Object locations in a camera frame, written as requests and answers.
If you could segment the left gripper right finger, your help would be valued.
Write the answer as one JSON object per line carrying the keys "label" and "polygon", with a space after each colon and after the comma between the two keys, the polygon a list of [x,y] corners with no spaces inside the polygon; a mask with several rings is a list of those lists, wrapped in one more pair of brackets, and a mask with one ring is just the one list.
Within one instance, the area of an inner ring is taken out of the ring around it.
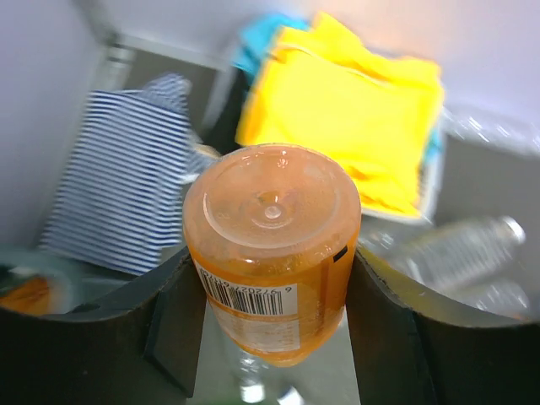
{"label": "left gripper right finger", "polygon": [[363,404],[537,404],[539,325],[481,311],[355,252],[348,329]]}

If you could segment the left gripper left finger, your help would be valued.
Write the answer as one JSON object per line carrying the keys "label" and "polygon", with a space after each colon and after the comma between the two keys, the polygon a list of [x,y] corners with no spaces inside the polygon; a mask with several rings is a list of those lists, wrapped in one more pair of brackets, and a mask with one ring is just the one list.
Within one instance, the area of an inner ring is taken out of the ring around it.
{"label": "left gripper left finger", "polygon": [[206,298],[187,250],[64,315],[1,312],[4,404],[183,404]]}

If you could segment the large clear bottle with label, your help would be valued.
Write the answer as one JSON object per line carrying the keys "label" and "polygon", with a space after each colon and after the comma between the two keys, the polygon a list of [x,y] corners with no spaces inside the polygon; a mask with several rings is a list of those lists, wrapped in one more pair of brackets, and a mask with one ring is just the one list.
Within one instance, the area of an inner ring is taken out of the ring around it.
{"label": "large clear bottle with label", "polygon": [[526,241],[508,216],[465,219],[434,227],[369,220],[359,243],[400,273],[431,289],[468,287],[503,269]]}

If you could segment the clear bottle white cap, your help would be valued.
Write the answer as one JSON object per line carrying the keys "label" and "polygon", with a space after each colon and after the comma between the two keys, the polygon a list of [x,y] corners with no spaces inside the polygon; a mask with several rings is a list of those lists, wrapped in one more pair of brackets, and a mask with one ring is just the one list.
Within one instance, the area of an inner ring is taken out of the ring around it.
{"label": "clear bottle white cap", "polygon": [[268,386],[265,371],[268,365],[260,358],[244,350],[235,362],[236,380],[243,404],[289,404],[305,405],[307,400],[291,381],[274,376]]}

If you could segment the orange bottle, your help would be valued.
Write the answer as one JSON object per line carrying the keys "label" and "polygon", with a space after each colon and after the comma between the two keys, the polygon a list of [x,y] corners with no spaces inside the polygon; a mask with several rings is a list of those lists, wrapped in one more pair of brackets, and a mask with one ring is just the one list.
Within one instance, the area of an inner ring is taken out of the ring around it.
{"label": "orange bottle", "polygon": [[352,180],[316,151],[264,144],[213,163],[183,231],[223,331],[271,365],[305,360],[343,319],[360,217]]}

